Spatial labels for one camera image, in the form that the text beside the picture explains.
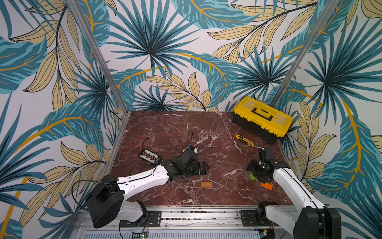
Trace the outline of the tan 2x4 lego brick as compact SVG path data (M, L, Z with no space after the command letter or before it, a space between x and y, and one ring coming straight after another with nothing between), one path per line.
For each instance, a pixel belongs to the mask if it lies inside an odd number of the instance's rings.
M201 188L212 188L212 182L201 182Z

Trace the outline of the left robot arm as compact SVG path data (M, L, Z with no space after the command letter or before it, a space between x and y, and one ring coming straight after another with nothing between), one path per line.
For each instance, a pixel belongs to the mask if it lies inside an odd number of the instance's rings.
M199 161L197 150L189 147L181 155L162 161L150 170L125 177L108 174L86 197L93 227L99 229L114 220L143 224L149 213L142 202L130 202L131 197L182 177L204 176L208 170L208 164Z

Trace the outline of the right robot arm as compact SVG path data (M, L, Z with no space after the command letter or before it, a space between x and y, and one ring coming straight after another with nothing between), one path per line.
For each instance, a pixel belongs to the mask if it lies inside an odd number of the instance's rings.
M316 199L298 180L285 162L277 161L271 148L259 149L259 161L252 160L247 171L261 183L279 184L297 210L293 215L281 206L261 202L248 220L260 225L274 223L295 239L340 239L341 216Z

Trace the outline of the yellow utility knife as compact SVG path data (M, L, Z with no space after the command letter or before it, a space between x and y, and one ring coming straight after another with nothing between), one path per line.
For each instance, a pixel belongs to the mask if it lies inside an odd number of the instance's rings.
M242 135L239 135L239 134L236 134L235 135L235 138L242 141L243 143L245 143L246 145L249 145L251 147L255 147L255 143L250 141L249 139L243 137Z

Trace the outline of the black charging board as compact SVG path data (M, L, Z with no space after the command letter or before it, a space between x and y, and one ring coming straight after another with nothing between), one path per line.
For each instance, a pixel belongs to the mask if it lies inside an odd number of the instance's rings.
M154 166L157 166L160 162L162 162L162 157L160 155L146 148L141 150L141 152L138 154L138 157Z

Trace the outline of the yellow black toolbox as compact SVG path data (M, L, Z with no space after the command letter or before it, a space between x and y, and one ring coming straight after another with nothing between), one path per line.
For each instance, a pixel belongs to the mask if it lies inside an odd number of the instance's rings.
M286 136L293 119L261 101L244 97L234 107L232 122L267 144L273 145Z

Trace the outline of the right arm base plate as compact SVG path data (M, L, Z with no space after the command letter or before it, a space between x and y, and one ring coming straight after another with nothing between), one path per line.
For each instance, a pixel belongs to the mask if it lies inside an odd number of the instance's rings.
M265 212L258 210L243 210L237 213L238 219L241 220L244 227L273 227L278 226L270 221Z

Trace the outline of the aluminium front rail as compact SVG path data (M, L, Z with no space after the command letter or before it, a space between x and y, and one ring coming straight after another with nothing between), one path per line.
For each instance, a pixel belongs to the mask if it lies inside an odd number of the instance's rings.
M88 213L81 213L71 239L258 239L267 231L274 239L293 236L280 226L244 227L237 213L255 210L255 206L148 206L161 211L159 228L121 228L120 220L96 229Z

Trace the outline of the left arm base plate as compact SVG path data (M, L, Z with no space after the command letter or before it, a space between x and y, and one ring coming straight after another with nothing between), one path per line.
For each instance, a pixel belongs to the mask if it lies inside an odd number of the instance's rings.
M119 226L121 228L159 228L161 225L161 216L161 211L148 211L143 213L143 215L135 222L121 220Z

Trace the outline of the left aluminium frame post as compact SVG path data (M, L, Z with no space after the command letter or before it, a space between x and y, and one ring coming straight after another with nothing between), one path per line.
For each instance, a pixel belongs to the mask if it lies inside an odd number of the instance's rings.
M80 29L82 30L84 37L90 47L90 50L93 52L95 60L97 61L99 67L101 68L103 74L105 75L106 81L109 84L111 91L113 92L114 96L116 97L116 101L119 104L120 108L123 111L124 115L128 115L129 111L125 107L124 100L122 99L118 89L117 85L113 79L113 76L106 64L106 61L101 53L101 50L98 46L98 43L96 42L96 39L94 37L94 34L91 30L91 27L88 25L86 17L84 15L84 12L82 11L80 4L78 1L75 0L68 0L67 1L68 6L70 7L73 16L75 20L77 21L77 24L79 25Z

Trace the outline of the aluminium frame post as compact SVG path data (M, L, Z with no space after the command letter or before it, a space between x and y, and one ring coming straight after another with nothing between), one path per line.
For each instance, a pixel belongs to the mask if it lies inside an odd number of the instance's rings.
M338 3L339 3L339 0L329 1L328 4L324 7L322 14L317 18L317 23L313 25L311 33L308 34L306 41L301 47L301 50L299 51L293 64L288 70L284 80L282 81L277 92L272 98L272 101L270 103L271 107L273 108L277 107L277 103L280 101L283 93L285 92L286 88L290 84L292 77L295 75L296 70L298 69L304 57L308 54L315 40L319 37L322 29L325 27L326 22L330 18L332 12L336 9L336 6Z
M96 42L96 39L94 37L94 34L91 30L91 27L88 25L86 17L84 15L84 12L82 11L80 4L78 1L75 0L68 0L67 1L68 6L70 7L73 16L75 20L77 21L77 24L79 25L80 29L82 30L84 37L90 47L90 50L93 52L95 60L97 61L99 67L101 68L103 74L105 75L106 81L109 84L111 91L113 92L114 96L116 97L116 101L119 104L120 108L123 111L124 115L128 115L129 111L125 107L124 100L122 99L118 89L117 85L113 79L113 76L106 64L106 61L101 53L101 50L98 46L98 43Z

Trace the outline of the right aluminium frame post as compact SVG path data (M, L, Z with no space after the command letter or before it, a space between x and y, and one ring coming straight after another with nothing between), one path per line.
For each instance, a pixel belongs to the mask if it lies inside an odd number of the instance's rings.
M277 103L280 101L283 93L285 92L286 88L290 84L292 77L295 75L296 70L298 69L304 57L308 54L315 40L319 37L322 29L325 27L326 22L330 18L332 12L336 9L336 6L338 3L339 3L339 0L329 1L328 4L324 7L322 14L317 18L317 23L313 25L311 33L308 34L306 41L301 47L301 50L299 51L293 64L288 70L284 80L282 81L277 92L272 98L272 101L270 103L271 107L273 108L277 107Z

